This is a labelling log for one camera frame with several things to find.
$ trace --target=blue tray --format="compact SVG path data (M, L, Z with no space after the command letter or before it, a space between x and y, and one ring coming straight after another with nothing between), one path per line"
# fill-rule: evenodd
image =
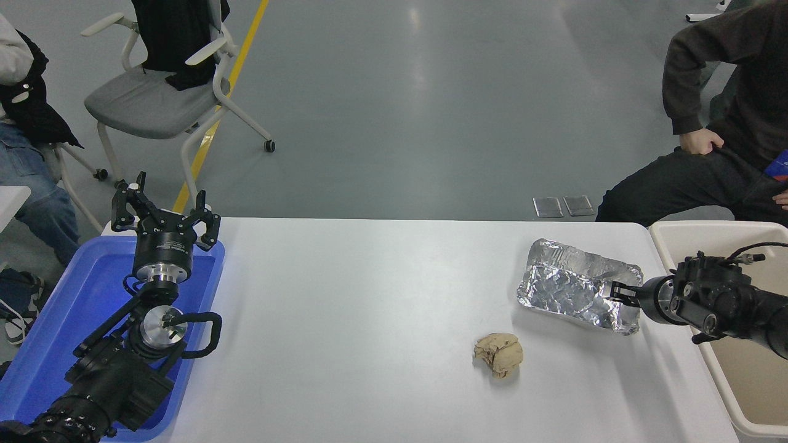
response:
M135 246L135 236L101 236L77 251L0 382L0 421L31 423L71 387L64 376L76 362L74 348L130 298L122 281L131 273ZM193 272L179 285L177 308L210 309L224 258L221 243L208 252L195 248ZM189 350L199 348L203 329L203 323L189 325ZM193 363L179 361L168 374L175 387L162 406L136 432L115 423L112 441L148 441L166 429L178 412Z

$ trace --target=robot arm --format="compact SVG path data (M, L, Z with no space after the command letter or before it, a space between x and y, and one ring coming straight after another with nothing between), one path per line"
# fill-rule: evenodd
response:
M178 359L201 358L216 348L219 315L184 314L171 305L178 284L191 276L194 245L211 249L221 218L210 212L204 191L197 207L183 216L159 210L144 195L144 184L145 173L140 173L136 183L121 186L113 198L113 230L137 232L127 278L139 283L123 282L132 298L74 349L78 360L65 375L71 388L30 425L0 422L0 443L95 443L115 435L115 422L137 430L173 390L167 373ZM198 239L194 226L200 222L206 223L206 233ZM190 322L212 324L204 349L186 351L183 338Z
M611 300L639 307L658 323L691 325L700 330L693 343L725 336L755 341L788 359L788 297L752 286L741 264L764 260L764 255L740 255L758 246L739 249L730 257L707 257L698 252L679 263L673 275L655 277L643 286L611 285Z

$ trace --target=aluminum foil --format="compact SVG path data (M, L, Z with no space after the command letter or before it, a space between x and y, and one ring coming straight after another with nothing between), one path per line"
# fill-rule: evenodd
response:
M531 245L517 299L538 311L623 335L636 333L640 309L603 298L610 292L610 281L642 285L643 272L635 265L539 239Z

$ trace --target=dough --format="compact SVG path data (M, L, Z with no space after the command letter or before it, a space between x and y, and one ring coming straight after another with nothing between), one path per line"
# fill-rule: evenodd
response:
M476 342L474 356L487 362L495 378L505 378L522 363L522 346L510 333L491 333Z

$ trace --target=yellow floor line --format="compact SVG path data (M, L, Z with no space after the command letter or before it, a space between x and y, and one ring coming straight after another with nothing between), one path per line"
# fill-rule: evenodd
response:
M238 80L238 76L240 75L241 69L243 68L243 63L246 61L246 56L249 53L251 42L255 39L257 28L259 27L260 21L262 20L262 15L266 13L267 6L268 0L260 1L260 6L257 8L255 18L251 22L249 32L247 32L246 38L243 39L243 45L241 45L241 49L238 53L236 64L230 71L230 92L228 92L227 96L232 94L232 89L235 87L236 80ZM203 141L200 143L199 149L197 150L197 154L195 154L195 159L191 162L191 176L194 177L195 180L197 180L199 171L203 168L203 163L205 162L205 158L208 155L210 144L214 141L214 134L216 134L216 129L219 127L219 123L221 123L221 120L217 121L216 124L211 126L205 133ZM180 187L180 194L178 194L178 198L175 200L175 204L173 205L173 211L182 214L184 212L184 208L186 207L186 203L189 203L189 200L189 190L186 186L186 182L184 182L183 186Z

